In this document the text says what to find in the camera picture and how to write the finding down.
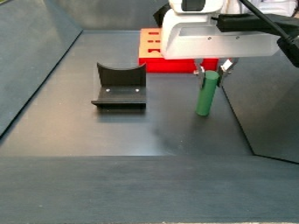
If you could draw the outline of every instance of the green handle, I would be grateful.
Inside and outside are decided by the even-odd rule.
[[[216,95],[216,90],[220,82],[220,74],[214,71],[206,71],[204,88],[200,93],[197,113],[201,116],[208,116],[212,112],[212,103]]]

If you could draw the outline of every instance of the metal bracket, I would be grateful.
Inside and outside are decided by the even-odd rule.
[[[196,75],[200,77],[200,85],[201,85],[201,88],[204,88],[204,85],[205,85],[205,67],[202,66],[202,62],[204,62],[204,59],[197,59],[196,60],[196,65],[197,65],[197,70],[194,71]]]
[[[115,69],[98,63],[101,91],[91,103],[102,109],[146,109],[146,64]]]
[[[228,59],[225,64],[220,67],[220,83],[218,86],[222,88],[224,81],[233,73],[236,65],[240,63],[240,58]]]

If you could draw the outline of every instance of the black holder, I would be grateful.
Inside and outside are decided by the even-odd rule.
[[[91,103],[102,109],[146,109],[146,64],[114,69],[98,63],[102,88]]]
[[[266,16],[280,25],[288,34],[299,32],[299,19],[277,14]],[[218,27],[222,32],[265,32],[280,36],[277,30],[257,15],[220,15]]]

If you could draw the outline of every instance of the red box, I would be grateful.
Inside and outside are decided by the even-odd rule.
[[[149,73],[186,73],[197,70],[194,59],[165,59],[161,53],[162,29],[151,28],[141,31],[139,65],[146,63]],[[218,69],[220,59],[205,59],[202,65],[206,70]]]

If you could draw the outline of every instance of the black cable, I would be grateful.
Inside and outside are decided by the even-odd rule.
[[[264,12],[257,8],[257,6],[249,1],[249,0],[240,0],[246,6],[248,8],[254,12],[254,14],[277,30],[277,32],[280,33],[281,37],[284,39],[292,41],[292,37],[288,35],[288,33],[285,32],[285,30],[281,28],[281,26],[268,17],[266,14],[264,14]]]

